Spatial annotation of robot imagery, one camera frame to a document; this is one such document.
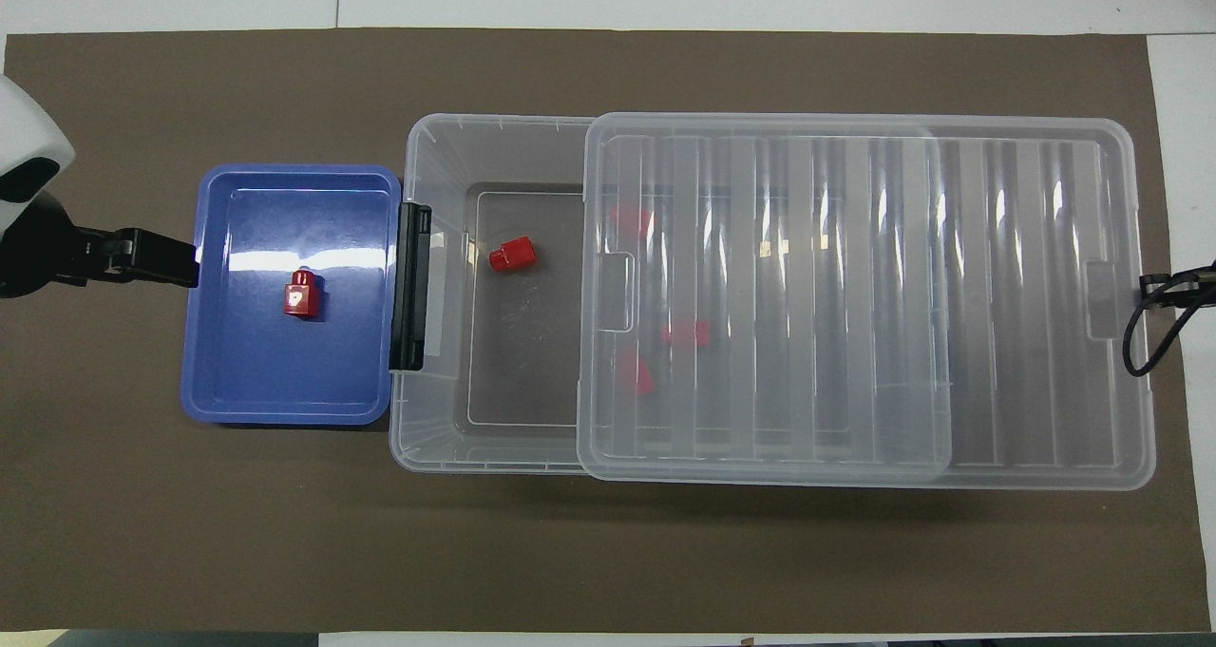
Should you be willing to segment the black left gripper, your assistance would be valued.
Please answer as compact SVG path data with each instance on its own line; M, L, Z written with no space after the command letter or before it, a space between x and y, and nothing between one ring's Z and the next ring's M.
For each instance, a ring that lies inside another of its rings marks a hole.
M0 299L29 296L49 283L85 287L91 280L123 285L129 277L109 272L105 244L116 234L79 227L64 206L40 193L0 237ZM126 274L135 280L199 287L199 254L195 244L130 227Z

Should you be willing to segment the blue plastic tray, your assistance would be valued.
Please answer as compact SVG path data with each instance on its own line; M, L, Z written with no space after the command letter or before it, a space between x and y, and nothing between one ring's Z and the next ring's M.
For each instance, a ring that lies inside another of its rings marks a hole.
M180 399L212 424L365 426L390 403L401 182L382 165L227 163L199 182ZM320 317L282 313L291 274Z

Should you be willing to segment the clear plastic storage box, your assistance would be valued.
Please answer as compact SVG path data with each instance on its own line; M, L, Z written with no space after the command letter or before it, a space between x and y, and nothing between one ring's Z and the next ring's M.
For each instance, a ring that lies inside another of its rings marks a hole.
M413 472L922 486L950 465L935 175L907 116L433 114L426 358L392 372ZM613 206L652 210L619 240ZM495 272L527 236L537 261ZM705 348L662 341L706 319ZM617 356L655 379L623 392Z

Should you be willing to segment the clear ribbed box lid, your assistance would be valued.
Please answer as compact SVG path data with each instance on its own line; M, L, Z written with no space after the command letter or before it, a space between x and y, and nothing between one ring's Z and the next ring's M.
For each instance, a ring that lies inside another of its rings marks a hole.
M610 113L585 140L601 480L1130 491L1136 157L1064 116Z

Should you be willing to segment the brown table mat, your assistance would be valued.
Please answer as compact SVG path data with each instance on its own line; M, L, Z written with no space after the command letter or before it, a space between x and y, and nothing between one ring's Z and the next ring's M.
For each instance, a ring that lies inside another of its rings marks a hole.
M429 113L1099 116L1133 136L1169 268L1135 35L278 29L9 36L69 136L77 223L188 238L231 162L379 163ZM0 300L0 631L1205 632L1186 382L1128 493L606 483L402 469L384 424L225 428L179 400L185 292Z

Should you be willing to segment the black box latch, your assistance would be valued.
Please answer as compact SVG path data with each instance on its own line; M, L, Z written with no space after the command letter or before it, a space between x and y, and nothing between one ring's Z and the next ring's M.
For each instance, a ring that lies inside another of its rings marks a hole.
M392 292L389 368L418 371L426 358L430 208L405 201L398 223L395 282Z

